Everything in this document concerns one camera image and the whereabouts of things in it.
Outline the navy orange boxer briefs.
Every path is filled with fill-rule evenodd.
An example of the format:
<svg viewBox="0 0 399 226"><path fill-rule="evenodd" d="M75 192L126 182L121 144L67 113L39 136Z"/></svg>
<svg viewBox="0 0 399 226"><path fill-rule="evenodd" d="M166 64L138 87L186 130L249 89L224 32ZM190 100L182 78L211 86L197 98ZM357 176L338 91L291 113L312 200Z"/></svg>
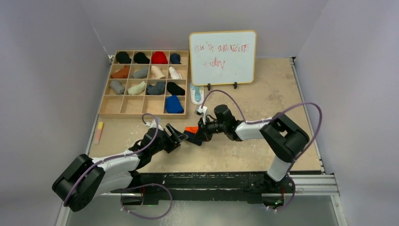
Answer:
<svg viewBox="0 0 399 226"><path fill-rule="evenodd" d="M190 143L193 143L197 146L202 145L202 141L199 140L194 140L195 134L198 132L198 126L195 127L185 127L184 134L188 136L187 141Z"/></svg>

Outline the aluminium frame rail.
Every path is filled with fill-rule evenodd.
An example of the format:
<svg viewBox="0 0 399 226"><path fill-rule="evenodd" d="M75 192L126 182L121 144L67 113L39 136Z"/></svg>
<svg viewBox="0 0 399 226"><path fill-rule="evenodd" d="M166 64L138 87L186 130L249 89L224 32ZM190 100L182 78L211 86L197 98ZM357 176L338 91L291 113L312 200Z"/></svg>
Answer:
<svg viewBox="0 0 399 226"><path fill-rule="evenodd" d="M296 171L280 182L267 179L266 172L135 172L127 188L100 192L136 198L145 205L159 201L244 201L261 204L269 211L281 212L299 196L327 196L332 201L338 225L347 225L340 206L339 190L334 175L320 171Z"/></svg>

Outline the grey underwear cream waistband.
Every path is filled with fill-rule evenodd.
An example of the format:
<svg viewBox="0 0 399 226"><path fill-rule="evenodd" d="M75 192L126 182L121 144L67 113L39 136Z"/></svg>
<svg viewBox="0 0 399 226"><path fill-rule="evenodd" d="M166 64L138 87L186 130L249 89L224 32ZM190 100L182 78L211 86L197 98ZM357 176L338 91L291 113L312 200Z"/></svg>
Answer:
<svg viewBox="0 0 399 226"><path fill-rule="evenodd" d="M112 80L109 86L116 95L123 95L125 92L125 87L123 87L122 83L119 80Z"/></svg>

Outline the white blue whiteboard eraser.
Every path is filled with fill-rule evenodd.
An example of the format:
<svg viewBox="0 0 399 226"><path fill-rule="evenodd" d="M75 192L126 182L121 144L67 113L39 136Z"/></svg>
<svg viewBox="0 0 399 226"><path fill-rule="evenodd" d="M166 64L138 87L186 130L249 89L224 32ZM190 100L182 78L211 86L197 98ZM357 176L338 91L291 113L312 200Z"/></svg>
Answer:
<svg viewBox="0 0 399 226"><path fill-rule="evenodd" d="M195 86L190 83L190 96L191 102L195 105L201 105L204 101L204 87L203 86Z"/></svg>

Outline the blue rolled garment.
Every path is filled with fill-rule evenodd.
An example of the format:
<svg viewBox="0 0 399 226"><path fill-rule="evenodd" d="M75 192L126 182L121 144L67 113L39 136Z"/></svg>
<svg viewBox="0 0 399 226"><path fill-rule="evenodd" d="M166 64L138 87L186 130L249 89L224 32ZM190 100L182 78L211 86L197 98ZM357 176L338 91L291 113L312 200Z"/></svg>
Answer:
<svg viewBox="0 0 399 226"><path fill-rule="evenodd" d="M176 95L172 95L165 99L165 109L167 113L172 114L184 112L184 108Z"/></svg>

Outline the wooden compartment organizer tray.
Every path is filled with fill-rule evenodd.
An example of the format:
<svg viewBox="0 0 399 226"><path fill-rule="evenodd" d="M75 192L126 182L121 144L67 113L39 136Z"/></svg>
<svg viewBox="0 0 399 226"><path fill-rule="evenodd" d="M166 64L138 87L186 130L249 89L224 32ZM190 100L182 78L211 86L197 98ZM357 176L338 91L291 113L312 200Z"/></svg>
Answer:
<svg viewBox="0 0 399 226"><path fill-rule="evenodd" d="M117 50L110 57L99 115L186 118L189 58L187 50Z"/></svg>

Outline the black rolled garment far left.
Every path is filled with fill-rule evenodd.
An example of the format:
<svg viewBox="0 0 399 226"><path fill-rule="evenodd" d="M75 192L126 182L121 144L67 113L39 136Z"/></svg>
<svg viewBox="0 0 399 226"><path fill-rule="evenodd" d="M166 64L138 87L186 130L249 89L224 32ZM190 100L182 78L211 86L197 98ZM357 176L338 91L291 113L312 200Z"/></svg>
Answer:
<svg viewBox="0 0 399 226"><path fill-rule="evenodd" d="M130 64L131 58L126 51L120 51L115 55L115 60L119 64Z"/></svg>

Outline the red rolled garment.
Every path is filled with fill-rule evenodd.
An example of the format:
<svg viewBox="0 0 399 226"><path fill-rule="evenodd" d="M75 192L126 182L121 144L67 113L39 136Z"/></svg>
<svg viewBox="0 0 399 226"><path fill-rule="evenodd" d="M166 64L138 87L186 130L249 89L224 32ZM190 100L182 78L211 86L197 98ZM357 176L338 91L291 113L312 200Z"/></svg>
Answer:
<svg viewBox="0 0 399 226"><path fill-rule="evenodd" d="M151 57L152 64L168 64L168 59L164 52L162 51L155 51Z"/></svg>

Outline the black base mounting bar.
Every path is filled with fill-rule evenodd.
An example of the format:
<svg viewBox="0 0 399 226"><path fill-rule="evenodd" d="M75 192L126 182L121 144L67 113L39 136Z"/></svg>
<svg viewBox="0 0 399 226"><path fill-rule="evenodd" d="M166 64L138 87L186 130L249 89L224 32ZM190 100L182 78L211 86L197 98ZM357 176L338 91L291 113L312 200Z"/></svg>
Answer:
<svg viewBox="0 0 399 226"><path fill-rule="evenodd" d="M127 188L114 193L142 192L145 204L174 201L240 201L249 204L283 203L283 196L295 190L289 177L280 182L267 179L266 172L138 173Z"/></svg>

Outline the rust orange rolled garment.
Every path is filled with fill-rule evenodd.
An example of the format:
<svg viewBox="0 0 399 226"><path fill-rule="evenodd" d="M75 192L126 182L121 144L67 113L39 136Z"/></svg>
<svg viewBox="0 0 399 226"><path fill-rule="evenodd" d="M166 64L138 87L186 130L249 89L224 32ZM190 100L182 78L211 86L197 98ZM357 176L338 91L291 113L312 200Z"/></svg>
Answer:
<svg viewBox="0 0 399 226"><path fill-rule="evenodd" d="M127 79L129 75L130 67L129 66L124 66L122 69L114 72L111 74L111 78L113 79Z"/></svg>

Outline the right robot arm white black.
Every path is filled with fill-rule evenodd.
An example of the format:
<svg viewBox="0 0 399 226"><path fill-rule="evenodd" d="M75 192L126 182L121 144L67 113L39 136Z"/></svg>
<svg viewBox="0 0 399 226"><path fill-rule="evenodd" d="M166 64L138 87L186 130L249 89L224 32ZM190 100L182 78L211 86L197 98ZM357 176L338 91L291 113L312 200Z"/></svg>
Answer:
<svg viewBox="0 0 399 226"><path fill-rule="evenodd" d="M310 138L307 133L285 114L261 121L240 121L227 105L214 108L215 118L207 114L205 106L198 106L195 113L201 118L194 141L209 142L214 134L223 133L232 141L264 139L275 157L264 179L265 188L271 192L282 187L282 179L293 165L295 157L305 148Z"/></svg>

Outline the light green rolled garment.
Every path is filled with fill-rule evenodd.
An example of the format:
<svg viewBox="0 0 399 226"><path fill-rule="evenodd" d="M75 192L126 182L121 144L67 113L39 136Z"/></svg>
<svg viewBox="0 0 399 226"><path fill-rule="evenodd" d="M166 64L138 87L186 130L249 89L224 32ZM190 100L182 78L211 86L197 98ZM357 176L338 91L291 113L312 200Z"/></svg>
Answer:
<svg viewBox="0 0 399 226"><path fill-rule="evenodd" d="M142 81L142 82L139 83L139 84L136 84L136 85L134 85L134 86L131 86L131 87L128 89L128 94L129 94L129 95L139 95L139 94L141 94L142 92L144 92L145 88L146 88L146 82L145 82L145 81Z"/></svg>

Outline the navy rolled garment top row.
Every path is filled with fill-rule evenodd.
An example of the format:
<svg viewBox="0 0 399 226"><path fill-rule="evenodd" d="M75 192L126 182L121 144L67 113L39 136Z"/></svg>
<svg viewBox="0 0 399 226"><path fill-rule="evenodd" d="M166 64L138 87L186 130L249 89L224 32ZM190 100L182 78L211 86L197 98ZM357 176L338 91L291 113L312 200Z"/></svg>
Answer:
<svg viewBox="0 0 399 226"><path fill-rule="evenodd" d="M181 64L181 56L178 53L172 53L170 55L171 64Z"/></svg>

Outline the yellow pink marker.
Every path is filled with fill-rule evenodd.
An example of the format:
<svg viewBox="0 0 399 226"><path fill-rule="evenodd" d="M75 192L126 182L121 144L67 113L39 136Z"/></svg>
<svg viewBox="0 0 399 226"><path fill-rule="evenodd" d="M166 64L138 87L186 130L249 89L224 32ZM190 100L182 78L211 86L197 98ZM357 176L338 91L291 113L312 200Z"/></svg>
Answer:
<svg viewBox="0 0 399 226"><path fill-rule="evenodd" d="M97 145L100 142L102 131L104 128L104 123L102 121L99 121L95 130L94 138L92 141L92 144Z"/></svg>

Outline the black rolled garment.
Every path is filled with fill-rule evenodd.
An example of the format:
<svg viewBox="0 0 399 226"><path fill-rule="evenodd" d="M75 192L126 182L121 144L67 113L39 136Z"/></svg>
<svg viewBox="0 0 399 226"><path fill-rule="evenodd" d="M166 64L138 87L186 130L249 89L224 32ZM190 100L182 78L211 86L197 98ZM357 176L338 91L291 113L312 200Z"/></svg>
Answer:
<svg viewBox="0 0 399 226"><path fill-rule="evenodd" d="M130 64L131 58L126 51L120 51L115 55L115 60L119 64Z"/></svg>
<svg viewBox="0 0 399 226"><path fill-rule="evenodd" d="M150 59L146 56L144 52L136 52L134 54L133 60L136 64L149 64Z"/></svg>

